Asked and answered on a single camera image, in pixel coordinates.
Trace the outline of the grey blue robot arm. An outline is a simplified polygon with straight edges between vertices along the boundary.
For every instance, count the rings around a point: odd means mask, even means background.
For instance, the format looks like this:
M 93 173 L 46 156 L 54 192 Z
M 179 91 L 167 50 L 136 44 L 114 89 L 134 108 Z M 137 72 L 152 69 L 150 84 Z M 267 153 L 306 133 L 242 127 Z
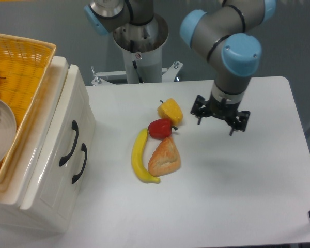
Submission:
M 191 11 L 180 25 L 185 44 L 217 73 L 209 99 L 197 96 L 191 113 L 245 131 L 250 113 L 238 107 L 262 55 L 261 44 L 247 32 L 274 15 L 276 1 L 221 1 L 221 6 L 214 14 Z M 168 26 L 155 14 L 153 1 L 91 1 L 84 12 L 99 35 L 113 35 L 124 55 L 128 83 L 162 80 L 162 59 L 149 55 L 161 52 Z

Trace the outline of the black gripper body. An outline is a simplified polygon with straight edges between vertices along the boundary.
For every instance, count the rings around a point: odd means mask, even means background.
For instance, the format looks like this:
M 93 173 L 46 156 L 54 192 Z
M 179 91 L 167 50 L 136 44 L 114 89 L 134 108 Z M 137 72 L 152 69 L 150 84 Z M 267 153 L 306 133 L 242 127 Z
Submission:
M 228 116 L 233 111 L 238 110 L 240 103 L 241 99 L 238 101 L 231 101 L 228 98 L 216 96 L 214 92 L 212 92 L 208 101 L 209 117 L 224 120 L 228 123 Z

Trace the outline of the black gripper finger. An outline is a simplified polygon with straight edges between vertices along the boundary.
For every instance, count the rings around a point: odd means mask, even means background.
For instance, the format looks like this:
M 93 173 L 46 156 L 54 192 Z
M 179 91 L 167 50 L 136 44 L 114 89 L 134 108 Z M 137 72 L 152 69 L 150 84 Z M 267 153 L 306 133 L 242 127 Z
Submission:
M 190 114 L 197 118 L 197 124 L 200 125 L 202 118 L 209 117 L 209 110 L 207 109 L 208 101 L 205 100 L 201 95 L 197 95 Z
M 245 132 L 249 117 L 250 111 L 233 111 L 228 116 L 228 124 L 231 127 L 229 136 L 232 136 L 236 131 Z

